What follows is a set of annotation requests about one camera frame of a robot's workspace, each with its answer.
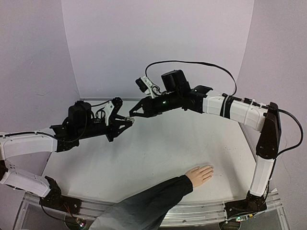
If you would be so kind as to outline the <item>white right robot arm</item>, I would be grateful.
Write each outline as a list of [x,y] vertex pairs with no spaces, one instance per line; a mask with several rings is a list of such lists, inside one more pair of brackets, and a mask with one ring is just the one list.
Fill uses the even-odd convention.
[[240,99],[202,85],[191,88],[181,70],[173,70],[161,78],[166,89],[161,95],[148,77],[143,76],[135,81],[147,96],[130,110],[130,116],[150,118],[182,108],[200,114],[218,115],[259,131],[260,143],[256,147],[256,168],[249,194],[264,195],[281,137],[280,117],[276,111],[278,106],[271,103],[271,108],[265,108],[264,104],[252,99]]

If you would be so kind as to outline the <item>dark sleeved forearm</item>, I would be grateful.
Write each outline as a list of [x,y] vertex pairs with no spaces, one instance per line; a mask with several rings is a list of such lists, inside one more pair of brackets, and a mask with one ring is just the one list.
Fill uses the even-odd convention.
[[185,175],[159,183],[106,209],[91,230],[157,230],[168,211],[193,191]]

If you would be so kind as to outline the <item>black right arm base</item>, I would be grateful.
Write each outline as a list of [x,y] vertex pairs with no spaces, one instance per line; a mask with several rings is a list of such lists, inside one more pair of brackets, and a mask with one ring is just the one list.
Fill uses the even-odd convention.
[[226,219],[231,220],[265,211],[267,209],[266,198],[265,195],[252,195],[248,191],[245,199],[226,202],[224,207]]

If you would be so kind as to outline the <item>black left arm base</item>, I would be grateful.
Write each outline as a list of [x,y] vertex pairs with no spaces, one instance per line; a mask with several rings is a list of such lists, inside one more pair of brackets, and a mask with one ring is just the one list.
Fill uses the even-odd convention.
[[79,214],[82,203],[81,200],[63,195],[60,187],[53,178],[45,176],[45,179],[49,183],[50,191],[45,197],[40,198],[39,204],[43,207],[71,213],[73,215]]

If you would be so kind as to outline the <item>mannequin hand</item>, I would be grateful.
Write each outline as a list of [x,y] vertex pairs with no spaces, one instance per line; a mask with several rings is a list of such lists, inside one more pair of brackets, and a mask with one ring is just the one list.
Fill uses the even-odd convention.
[[210,180],[213,176],[213,171],[213,166],[205,165],[202,167],[195,167],[186,172],[185,175],[191,181],[193,188],[196,188]]

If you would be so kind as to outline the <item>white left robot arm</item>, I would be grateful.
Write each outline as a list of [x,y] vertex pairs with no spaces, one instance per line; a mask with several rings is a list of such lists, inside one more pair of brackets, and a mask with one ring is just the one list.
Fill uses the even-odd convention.
[[68,116],[61,125],[42,131],[3,133],[0,136],[0,182],[12,188],[25,190],[45,198],[54,209],[61,209],[65,199],[59,194],[55,180],[25,170],[19,170],[9,158],[32,153],[60,153],[79,146],[80,140],[106,136],[112,142],[132,126],[134,119],[118,114],[123,101],[114,98],[92,111],[92,105],[77,101],[68,109]]

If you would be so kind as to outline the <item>glitter nail polish bottle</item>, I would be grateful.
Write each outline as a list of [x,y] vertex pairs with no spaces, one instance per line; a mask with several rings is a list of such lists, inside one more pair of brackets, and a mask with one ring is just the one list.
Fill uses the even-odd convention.
[[127,116],[125,117],[125,121],[134,123],[135,119],[133,117]]

